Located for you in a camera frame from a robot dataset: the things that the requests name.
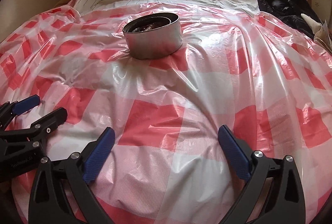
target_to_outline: can rim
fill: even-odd
[[[167,24],[167,25],[162,26],[160,28],[152,29],[152,30],[149,30],[149,31],[141,31],[141,32],[128,32],[128,31],[126,31],[126,30],[130,29],[133,24],[136,24],[137,22],[140,22],[142,19],[147,19],[147,18],[152,18],[152,17],[168,18],[171,22],[170,22],[170,24]],[[141,16],[139,18],[136,18],[133,21],[130,21],[129,23],[125,24],[122,28],[122,32],[124,34],[140,34],[140,33],[151,32],[151,31],[154,31],[154,30],[159,30],[159,29],[162,29],[164,27],[168,27],[170,25],[173,25],[174,23],[178,22],[179,20],[180,20],[180,17],[175,13],[162,12],[162,13],[149,14],[149,15],[145,15],[145,16]]]
[[[128,28],[127,28],[127,31],[126,33],[142,33],[142,32],[149,32],[149,31],[153,31],[153,30],[156,30],[156,29],[160,29],[160,28],[163,28],[165,26],[168,26],[172,23],[172,21],[167,18],[167,17],[164,17],[164,16],[153,16],[153,17],[140,17],[142,19],[135,19],[133,20],[132,23]],[[167,21],[167,24],[161,26],[161,27],[157,27],[155,29],[150,29],[150,30],[146,30],[146,31],[135,31],[133,32],[133,30],[141,27],[142,25],[141,24],[148,24],[148,23],[151,23],[153,22],[153,20],[156,20],[155,22],[158,22],[158,20],[162,20],[162,21]]]

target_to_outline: red and white checkered plastic bag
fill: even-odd
[[[183,47],[131,58],[122,27],[162,11],[180,16]],[[332,57],[269,14],[148,3],[80,16],[63,6],[24,23],[0,52],[2,103],[42,99],[12,128],[68,111],[48,140],[52,160],[115,130],[91,188],[116,224],[218,223],[238,194],[217,141],[222,124],[268,157],[294,156],[307,223],[331,192]],[[12,183],[25,222],[33,177]]]

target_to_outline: metal can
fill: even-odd
[[[174,13],[142,16],[126,24],[122,32],[131,56],[136,59],[162,58],[174,53],[182,45],[180,18]]]

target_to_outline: clamp jaw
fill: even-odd
[[[219,224],[305,224],[304,195],[292,156],[273,159],[259,150],[252,151],[226,125],[219,128],[218,141],[237,176],[246,182]],[[273,179],[263,208],[256,219],[247,222],[266,178]]]
[[[37,168],[45,155],[46,137],[67,119],[66,109],[59,108],[32,123],[29,129],[5,131],[15,116],[39,103],[39,96],[33,95],[0,106],[0,183]]]
[[[82,153],[74,152],[58,161],[40,159],[31,189],[29,224],[85,223],[75,217],[62,186],[63,179],[68,181],[88,224],[114,224],[88,186],[97,178],[114,143],[114,130],[108,127]]]

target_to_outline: metal screw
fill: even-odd
[[[263,152],[262,152],[262,151],[259,151],[259,150],[256,150],[256,151],[254,152],[254,155],[255,155],[257,158],[261,158],[261,157],[263,157]]]
[[[46,163],[47,161],[49,161],[49,158],[48,157],[43,157],[40,162],[41,163]]]
[[[292,162],[294,159],[292,156],[286,156],[286,161]]]
[[[74,152],[74,153],[72,153],[72,154],[70,155],[70,157],[71,157],[72,159],[78,159],[79,156],[80,156],[80,153],[78,153],[78,152]]]
[[[39,146],[39,142],[38,142],[38,141],[34,142],[34,143],[32,144],[32,146],[33,146],[33,147],[38,147],[38,146]]]

